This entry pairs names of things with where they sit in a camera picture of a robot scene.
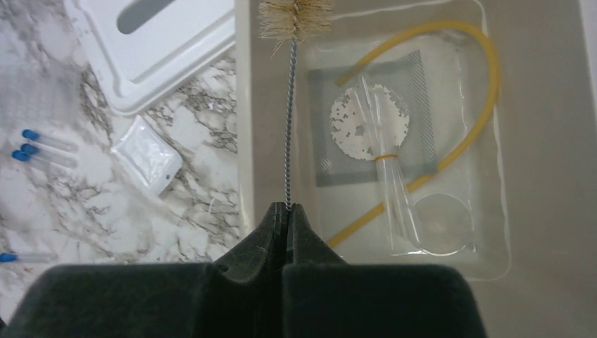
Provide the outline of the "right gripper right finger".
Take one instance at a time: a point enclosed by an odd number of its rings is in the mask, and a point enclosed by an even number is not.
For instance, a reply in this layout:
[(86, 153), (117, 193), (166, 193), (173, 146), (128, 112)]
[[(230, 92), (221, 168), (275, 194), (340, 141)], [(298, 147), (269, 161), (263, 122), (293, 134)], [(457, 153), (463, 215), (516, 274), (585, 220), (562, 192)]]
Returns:
[(350, 265), (301, 205), (289, 222), (294, 259), (282, 270), (283, 337), (485, 337), (464, 277), (445, 265)]

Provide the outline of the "wire gauze mesh square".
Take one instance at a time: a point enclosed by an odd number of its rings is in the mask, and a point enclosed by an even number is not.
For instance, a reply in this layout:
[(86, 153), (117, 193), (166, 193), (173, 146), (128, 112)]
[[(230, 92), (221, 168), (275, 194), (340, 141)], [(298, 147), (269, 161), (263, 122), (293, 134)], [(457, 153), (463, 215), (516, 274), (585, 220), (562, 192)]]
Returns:
[(346, 84), (346, 67), (309, 70), (317, 187), (377, 180), (376, 157), (396, 154), (404, 178), (438, 165), (421, 54), (371, 63)]

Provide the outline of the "tan bristle test tube brush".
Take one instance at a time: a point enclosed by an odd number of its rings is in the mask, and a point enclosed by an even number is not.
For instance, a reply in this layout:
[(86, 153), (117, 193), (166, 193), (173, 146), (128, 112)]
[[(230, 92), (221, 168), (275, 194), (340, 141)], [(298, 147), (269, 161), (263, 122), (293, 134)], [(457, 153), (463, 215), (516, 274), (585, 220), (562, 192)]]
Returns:
[(258, 6), (260, 37), (277, 41), (273, 52), (289, 45), (284, 129), (284, 206), (291, 211), (291, 134), (299, 44), (331, 29), (333, 2), (328, 0), (262, 1)]

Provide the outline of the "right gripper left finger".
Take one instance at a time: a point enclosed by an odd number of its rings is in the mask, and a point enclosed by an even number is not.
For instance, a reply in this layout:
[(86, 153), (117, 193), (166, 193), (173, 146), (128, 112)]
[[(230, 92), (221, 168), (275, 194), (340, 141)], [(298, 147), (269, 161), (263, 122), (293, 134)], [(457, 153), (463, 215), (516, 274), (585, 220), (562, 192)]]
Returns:
[(212, 263), (57, 265), (2, 337), (281, 337), (286, 208)]

